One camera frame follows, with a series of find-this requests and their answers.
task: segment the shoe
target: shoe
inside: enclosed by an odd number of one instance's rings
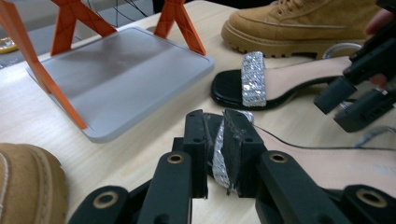
[[[0,223],[65,223],[67,187],[59,161],[31,145],[0,144]]]
[[[363,44],[364,28],[379,9],[375,0],[279,0],[236,11],[224,23],[221,36],[243,53],[261,51],[267,58],[304,54],[319,59],[335,44]]]
[[[248,55],[255,53],[246,54],[244,62],[249,57]],[[283,104],[302,88],[332,82],[337,77],[342,76],[343,70],[349,66],[350,60],[348,57],[336,57],[287,67],[265,69],[262,75],[265,79],[262,81],[265,88],[262,92],[265,97],[260,100],[250,100],[250,96],[244,92],[247,84],[243,84],[241,69],[223,71],[218,73],[212,81],[211,98],[219,105],[238,110],[271,109]],[[248,80],[247,83],[248,86],[250,86],[250,83],[257,84],[255,80]]]

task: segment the translucent gray plastic tray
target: translucent gray plastic tray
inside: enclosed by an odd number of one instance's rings
[[[87,123],[82,131],[94,143],[117,138],[214,67],[211,57],[139,27],[42,63]]]

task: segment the boot sole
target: boot sole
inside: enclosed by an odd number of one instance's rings
[[[37,207],[37,223],[65,223],[67,202],[67,186],[61,163],[48,151],[25,145],[32,149],[40,172],[40,201]]]
[[[335,44],[356,43],[361,45],[365,41],[361,39],[305,41],[268,40],[244,34],[233,28],[228,21],[224,23],[221,29],[221,37],[233,49],[242,53],[261,51],[265,58],[287,58],[292,55],[306,55],[315,59],[321,59],[324,52]],[[337,55],[334,56],[350,55],[355,51],[355,49],[346,49],[342,52],[337,52]]]

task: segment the screw hole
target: screw hole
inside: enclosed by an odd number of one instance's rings
[[[108,208],[119,199],[119,195],[114,191],[107,191],[99,194],[93,200],[93,206],[97,209]]]

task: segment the shoelace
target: shoelace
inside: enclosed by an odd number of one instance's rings
[[[304,0],[278,0],[271,5],[277,5],[277,12],[281,15],[284,11],[291,13],[295,8],[304,7]]]

